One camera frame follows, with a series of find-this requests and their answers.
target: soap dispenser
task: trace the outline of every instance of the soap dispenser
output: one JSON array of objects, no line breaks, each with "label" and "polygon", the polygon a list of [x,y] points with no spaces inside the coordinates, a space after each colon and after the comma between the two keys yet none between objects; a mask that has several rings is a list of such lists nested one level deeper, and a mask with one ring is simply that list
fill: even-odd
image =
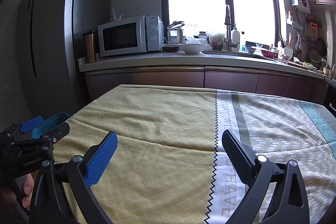
[{"label": "soap dispenser", "polygon": [[233,52],[238,52],[239,51],[239,43],[240,43],[240,33],[237,31],[236,24],[234,24],[234,28],[231,31],[231,42],[232,44],[237,44],[237,47],[232,47]]}]

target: sink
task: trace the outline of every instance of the sink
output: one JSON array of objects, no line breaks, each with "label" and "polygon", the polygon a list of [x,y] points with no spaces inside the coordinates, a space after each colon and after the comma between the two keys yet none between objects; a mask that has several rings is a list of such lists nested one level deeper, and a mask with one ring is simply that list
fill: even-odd
[{"label": "sink", "polygon": [[204,54],[216,54],[216,55],[231,55],[231,56],[240,56],[240,57],[250,57],[263,60],[273,60],[271,58],[264,57],[258,54],[251,54],[248,52],[227,52],[227,51],[204,51]]}]

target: refrigerator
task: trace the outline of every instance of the refrigerator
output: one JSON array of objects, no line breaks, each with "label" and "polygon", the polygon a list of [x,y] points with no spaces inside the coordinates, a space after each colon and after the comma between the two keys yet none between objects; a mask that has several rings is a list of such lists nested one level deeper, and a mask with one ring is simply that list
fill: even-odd
[{"label": "refrigerator", "polygon": [[[110,0],[21,0],[17,56],[24,92],[34,116],[75,114],[90,102],[78,59],[82,35],[110,21]],[[99,52],[98,40],[95,41]]]}]

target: faucet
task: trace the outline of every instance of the faucet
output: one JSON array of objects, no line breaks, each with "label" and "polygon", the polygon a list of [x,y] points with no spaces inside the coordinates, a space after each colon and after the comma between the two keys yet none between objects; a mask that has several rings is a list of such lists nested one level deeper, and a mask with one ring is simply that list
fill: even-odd
[{"label": "faucet", "polygon": [[231,17],[230,17],[229,5],[226,5],[225,25],[226,25],[226,37],[227,37],[226,50],[231,52],[232,48],[238,47],[238,44],[231,42]]}]

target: hand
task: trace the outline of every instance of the hand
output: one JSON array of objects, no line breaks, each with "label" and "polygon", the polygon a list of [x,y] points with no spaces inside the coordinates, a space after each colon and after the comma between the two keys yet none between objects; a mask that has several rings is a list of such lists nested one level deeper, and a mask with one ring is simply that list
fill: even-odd
[{"label": "hand", "polygon": [[[34,188],[34,180],[31,174],[27,175],[25,182],[23,183],[23,189],[27,196],[22,199],[22,206],[26,209],[30,207],[30,201],[32,199],[32,192]],[[8,188],[0,188],[0,193],[2,194],[3,198],[8,203],[13,203],[16,201],[15,194]]]}]

